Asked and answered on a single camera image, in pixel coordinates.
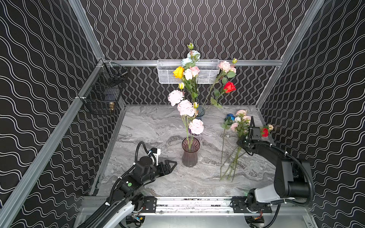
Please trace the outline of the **dark pink glass vase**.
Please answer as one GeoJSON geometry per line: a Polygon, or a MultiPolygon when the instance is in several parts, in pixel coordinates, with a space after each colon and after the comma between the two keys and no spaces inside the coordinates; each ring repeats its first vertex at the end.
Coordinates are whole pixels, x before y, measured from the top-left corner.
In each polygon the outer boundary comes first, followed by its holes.
{"type": "Polygon", "coordinates": [[[188,140],[185,138],[182,142],[182,163],[186,167],[194,167],[198,163],[198,151],[200,150],[200,142],[193,138],[191,147],[189,147],[188,140]]]}

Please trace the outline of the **large red rose stem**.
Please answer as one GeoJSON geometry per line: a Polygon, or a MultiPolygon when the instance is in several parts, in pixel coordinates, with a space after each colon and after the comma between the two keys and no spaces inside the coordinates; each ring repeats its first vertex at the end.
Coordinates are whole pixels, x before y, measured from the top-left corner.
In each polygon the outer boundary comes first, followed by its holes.
{"type": "Polygon", "coordinates": [[[222,108],[222,105],[219,103],[219,99],[230,92],[236,90],[235,85],[232,82],[227,82],[221,90],[214,89],[213,96],[210,98],[210,102],[213,106],[217,108],[222,108]]]}

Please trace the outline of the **blue purple glass vase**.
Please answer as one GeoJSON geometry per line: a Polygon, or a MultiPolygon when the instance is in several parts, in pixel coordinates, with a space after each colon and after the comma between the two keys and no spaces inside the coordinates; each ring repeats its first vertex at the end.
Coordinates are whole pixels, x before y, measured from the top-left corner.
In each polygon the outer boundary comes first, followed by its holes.
{"type": "Polygon", "coordinates": [[[197,116],[196,119],[202,120],[202,117],[205,115],[205,109],[202,106],[197,107],[197,116]]]}

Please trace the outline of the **large pink peony spray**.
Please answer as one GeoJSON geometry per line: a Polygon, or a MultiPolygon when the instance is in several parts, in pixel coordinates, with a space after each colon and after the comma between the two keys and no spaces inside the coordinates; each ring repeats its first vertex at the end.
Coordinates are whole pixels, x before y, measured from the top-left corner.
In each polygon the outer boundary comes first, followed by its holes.
{"type": "Polygon", "coordinates": [[[185,126],[187,150],[192,152],[194,137],[203,133],[204,125],[202,120],[197,119],[199,114],[198,104],[196,102],[192,103],[185,98],[183,91],[184,88],[185,83],[179,83],[178,89],[172,91],[168,95],[167,99],[171,106],[177,107],[177,110],[182,118],[182,122],[185,126]]]}

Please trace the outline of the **pink peony spray stem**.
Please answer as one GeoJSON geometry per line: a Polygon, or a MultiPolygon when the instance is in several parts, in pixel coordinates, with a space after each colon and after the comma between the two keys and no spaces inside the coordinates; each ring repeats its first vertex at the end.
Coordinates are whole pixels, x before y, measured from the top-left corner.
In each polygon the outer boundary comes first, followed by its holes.
{"type": "Polygon", "coordinates": [[[205,98],[203,105],[206,105],[208,104],[208,102],[210,102],[210,98],[213,96],[213,91],[215,88],[221,90],[227,82],[230,82],[229,79],[232,79],[237,75],[237,69],[235,65],[237,61],[238,61],[237,59],[233,59],[232,62],[230,63],[225,60],[221,61],[218,64],[218,68],[220,71],[218,75],[215,77],[212,85],[209,87],[208,96],[205,98]]]}

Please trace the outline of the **pink rosebud stem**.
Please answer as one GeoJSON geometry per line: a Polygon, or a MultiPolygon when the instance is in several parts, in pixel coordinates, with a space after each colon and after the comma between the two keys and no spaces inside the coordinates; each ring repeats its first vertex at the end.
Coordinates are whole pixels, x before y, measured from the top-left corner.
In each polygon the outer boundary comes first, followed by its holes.
{"type": "Polygon", "coordinates": [[[198,101],[198,95],[199,95],[199,90],[198,90],[198,87],[197,87],[197,82],[198,82],[198,76],[199,76],[199,73],[200,73],[200,69],[197,67],[197,66],[194,66],[194,67],[191,67],[190,68],[191,70],[191,73],[192,73],[192,86],[193,86],[193,101],[194,102],[197,102],[198,101]]]}

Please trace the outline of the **cream white rose stem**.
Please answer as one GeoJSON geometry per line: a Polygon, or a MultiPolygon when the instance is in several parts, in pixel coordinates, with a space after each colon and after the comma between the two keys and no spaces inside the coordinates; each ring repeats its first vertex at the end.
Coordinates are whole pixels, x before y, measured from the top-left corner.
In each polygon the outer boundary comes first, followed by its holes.
{"type": "Polygon", "coordinates": [[[190,94],[190,96],[191,96],[192,103],[194,103],[194,101],[193,101],[193,97],[192,97],[192,95],[193,95],[193,92],[192,92],[192,90],[193,90],[193,86],[192,86],[192,78],[193,78],[193,76],[192,76],[192,73],[191,73],[190,68],[186,69],[186,70],[184,71],[184,83],[185,83],[185,88],[187,89],[188,93],[189,93],[189,94],[190,94]]]}

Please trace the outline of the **yellow rose stem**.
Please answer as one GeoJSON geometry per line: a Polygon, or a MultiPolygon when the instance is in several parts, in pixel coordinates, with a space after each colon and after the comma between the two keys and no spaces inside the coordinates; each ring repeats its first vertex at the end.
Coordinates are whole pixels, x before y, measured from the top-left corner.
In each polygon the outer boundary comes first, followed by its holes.
{"type": "MultiPolygon", "coordinates": [[[[175,76],[175,78],[177,78],[177,79],[180,79],[181,80],[181,82],[179,83],[179,85],[178,85],[178,88],[179,88],[179,90],[184,90],[184,89],[186,89],[185,88],[185,83],[184,83],[184,71],[185,71],[186,69],[185,68],[183,68],[183,67],[181,67],[181,66],[179,66],[174,72],[173,72],[173,74],[174,74],[174,76],[175,76]]],[[[197,107],[199,107],[199,105],[198,105],[198,103],[197,102],[195,102],[195,103],[192,103],[193,104],[193,106],[194,106],[194,108],[195,109],[197,109],[197,107]]]]}

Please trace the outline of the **white flower stem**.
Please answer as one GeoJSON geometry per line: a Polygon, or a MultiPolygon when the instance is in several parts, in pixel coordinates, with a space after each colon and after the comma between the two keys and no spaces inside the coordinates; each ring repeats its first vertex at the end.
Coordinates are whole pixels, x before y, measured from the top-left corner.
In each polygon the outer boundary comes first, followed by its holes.
{"type": "Polygon", "coordinates": [[[185,59],[183,59],[181,62],[182,67],[185,69],[187,69],[189,67],[197,66],[197,63],[200,60],[200,53],[198,51],[194,50],[193,43],[188,44],[187,47],[188,47],[187,57],[185,59]]]}

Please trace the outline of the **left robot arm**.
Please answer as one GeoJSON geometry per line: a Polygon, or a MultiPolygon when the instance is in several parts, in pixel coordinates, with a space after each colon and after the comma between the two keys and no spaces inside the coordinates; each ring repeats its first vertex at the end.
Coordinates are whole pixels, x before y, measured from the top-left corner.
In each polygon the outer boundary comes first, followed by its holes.
{"type": "Polygon", "coordinates": [[[127,216],[140,213],[147,208],[143,205],[142,187],[171,174],[176,166],[177,162],[171,160],[155,165],[151,157],[140,158],[126,174],[118,178],[106,201],[79,227],[114,228],[127,216]]]}

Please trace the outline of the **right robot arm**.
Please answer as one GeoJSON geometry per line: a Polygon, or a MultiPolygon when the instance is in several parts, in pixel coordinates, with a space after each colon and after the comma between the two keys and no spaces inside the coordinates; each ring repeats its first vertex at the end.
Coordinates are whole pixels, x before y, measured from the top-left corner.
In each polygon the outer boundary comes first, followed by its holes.
{"type": "Polygon", "coordinates": [[[315,187],[308,161],[297,159],[270,142],[262,141],[259,127],[250,127],[248,135],[240,137],[237,145],[276,167],[273,184],[249,191],[247,204],[250,208],[286,202],[308,206],[313,201],[315,187]]]}

